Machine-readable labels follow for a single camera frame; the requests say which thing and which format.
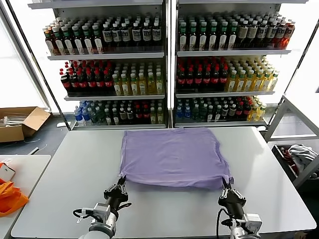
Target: purple cloth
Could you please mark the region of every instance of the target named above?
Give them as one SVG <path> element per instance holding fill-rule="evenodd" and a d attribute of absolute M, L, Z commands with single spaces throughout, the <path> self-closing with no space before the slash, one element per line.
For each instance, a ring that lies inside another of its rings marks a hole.
<path fill-rule="evenodd" d="M 137 183 L 218 189 L 232 181 L 207 128 L 125 131 L 120 175 Z"/>

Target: metal shelf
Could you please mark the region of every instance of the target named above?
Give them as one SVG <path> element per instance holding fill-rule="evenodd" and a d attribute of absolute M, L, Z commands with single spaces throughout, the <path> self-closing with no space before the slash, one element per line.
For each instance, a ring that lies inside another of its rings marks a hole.
<path fill-rule="evenodd" d="M 248 92 L 216 92 L 216 93 L 189 93 L 176 94 L 176 98 L 196 98 L 196 97 L 220 97 L 220 96 L 260 96 L 272 95 L 274 91 L 248 91 Z"/>
<path fill-rule="evenodd" d="M 265 126 L 264 121 L 233 121 L 233 122 L 194 122 L 194 123 L 175 123 L 175 127 L 231 127 L 231 126 Z"/>
<path fill-rule="evenodd" d="M 87 96 L 87 97 L 70 97 L 66 96 L 66 101 L 115 101 L 115 100 L 157 100 L 164 99 L 165 95 L 150 96 Z"/>
<path fill-rule="evenodd" d="M 130 5 L 161 5 L 162 0 L 64 0 L 53 2 L 30 3 L 31 9 L 71 8 L 95 6 L 130 6 Z"/>
<path fill-rule="evenodd" d="M 224 51 L 178 51 L 177 56 L 252 56 L 252 55 L 284 55 L 291 50 L 224 50 Z"/>
<path fill-rule="evenodd" d="M 178 0 L 179 4 L 208 4 L 208 3 L 306 3 L 308 0 Z"/>
<path fill-rule="evenodd" d="M 162 57 L 164 57 L 164 52 L 64 55 L 64 56 L 48 56 L 48 59 L 49 60 L 100 60 L 100 59 L 137 59 L 137 58 L 162 58 Z"/>
<path fill-rule="evenodd" d="M 139 129 L 139 128 L 166 128 L 166 125 L 164 123 L 133 124 L 133 125 L 92 125 L 92 126 L 74 126 L 73 130 Z"/>

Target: gray cloth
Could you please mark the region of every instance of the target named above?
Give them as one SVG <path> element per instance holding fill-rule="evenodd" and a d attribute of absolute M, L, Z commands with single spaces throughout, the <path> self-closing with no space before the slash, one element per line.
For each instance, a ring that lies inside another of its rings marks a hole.
<path fill-rule="evenodd" d="M 293 145 L 288 151 L 295 162 L 299 173 L 301 173 L 318 155 L 312 148 L 301 145 Z"/>

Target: orange cloth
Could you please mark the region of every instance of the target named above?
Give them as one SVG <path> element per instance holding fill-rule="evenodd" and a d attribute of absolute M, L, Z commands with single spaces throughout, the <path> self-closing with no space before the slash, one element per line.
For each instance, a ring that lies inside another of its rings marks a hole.
<path fill-rule="evenodd" d="M 0 185 L 0 217 L 4 217 L 23 207 L 29 198 L 13 186 L 13 182 Z"/>

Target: cardboard box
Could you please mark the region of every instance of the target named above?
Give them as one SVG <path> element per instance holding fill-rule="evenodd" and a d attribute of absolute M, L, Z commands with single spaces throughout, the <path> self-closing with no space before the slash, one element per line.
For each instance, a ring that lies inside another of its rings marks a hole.
<path fill-rule="evenodd" d="M 28 115 L 28 117 L 22 125 L 0 127 L 0 142 L 20 141 L 24 140 L 25 137 L 32 136 L 50 116 L 50 113 L 39 107 L 0 108 L 0 119 L 6 113 L 21 113 Z"/>

